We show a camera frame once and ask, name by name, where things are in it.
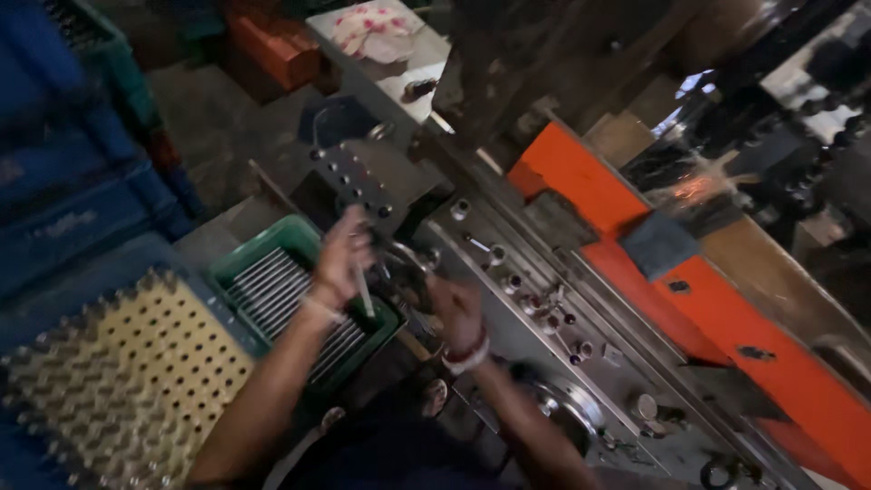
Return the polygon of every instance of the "person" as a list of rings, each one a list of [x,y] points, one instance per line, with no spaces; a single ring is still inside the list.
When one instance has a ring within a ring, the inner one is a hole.
[[[307,299],[213,428],[188,475],[189,487],[258,487],[245,478],[272,463],[264,459],[290,426],[325,337],[338,312],[359,292],[353,267],[375,262],[369,237],[361,232],[365,220],[361,208],[351,207],[325,237]],[[536,489],[598,489],[576,447],[510,375],[488,356],[473,359],[472,351],[480,352],[486,336],[480,293],[436,277],[428,286],[443,323],[442,339],[450,352],[465,359],[530,484]],[[367,415],[348,415],[314,443],[280,488],[504,488],[476,462],[470,448],[424,418],[419,405],[404,411],[403,404],[392,400],[379,403],[381,396],[361,410]]]

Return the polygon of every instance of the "white cloth with red spots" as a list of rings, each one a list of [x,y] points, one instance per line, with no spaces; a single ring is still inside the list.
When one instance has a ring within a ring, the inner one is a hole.
[[[333,42],[354,58],[383,64],[406,61],[414,52],[414,35],[422,27],[414,14],[370,2],[348,9],[335,21]]]

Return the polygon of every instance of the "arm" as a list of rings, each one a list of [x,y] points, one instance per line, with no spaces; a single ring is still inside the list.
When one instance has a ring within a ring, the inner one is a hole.
[[[477,289],[431,278],[430,294],[448,347],[469,352],[481,336],[481,298]],[[592,470],[577,448],[538,410],[505,370],[487,359],[470,370],[484,399],[496,411],[513,446],[520,446],[518,462],[536,488],[598,490]]]
[[[349,208],[325,237],[307,300],[224,410],[194,461],[189,485],[246,476],[290,426],[308,372],[333,326],[330,310],[341,310],[357,294],[352,266],[373,262],[368,237],[355,233],[364,216],[359,207]]]

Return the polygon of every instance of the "bracelet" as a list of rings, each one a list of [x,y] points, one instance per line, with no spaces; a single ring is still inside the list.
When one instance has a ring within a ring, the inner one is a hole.
[[[321,313],[327,314],[327,316],[329,316],[330,320],[332,320],[335,323],[342,324],[348,320],[348,317],[345,316],[344,313],[340,313],[336,310],[333,310],[332,308],[328,307],[326,304],[321,303],[320,301],[312,298],[311,296],[302,297],[302,302],[304,304],[309,305],[309,306],[314,306],[316,309],[320,310]]]
[[[448,368],[450,373],[454,376],[460,376],[465,371],[475,368],[487,360],[487,356],[490,354],[490,336],[487,335],[487,331],[484,329],[481,329],[481,332],[482,340],[480,341],[480,344],[475,350],[464,356],[462,359],[454,359],[450,355],[450,351],[442,356],[442,364],[444,364],[444,367]]]

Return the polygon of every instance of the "orange crate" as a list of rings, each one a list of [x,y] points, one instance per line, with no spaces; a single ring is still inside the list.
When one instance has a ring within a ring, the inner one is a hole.
[[[294,91],[317,77],[319,46],[294,20],[269,20],[254,12],[230,10],[227,26],[233,42],[286,91]]]

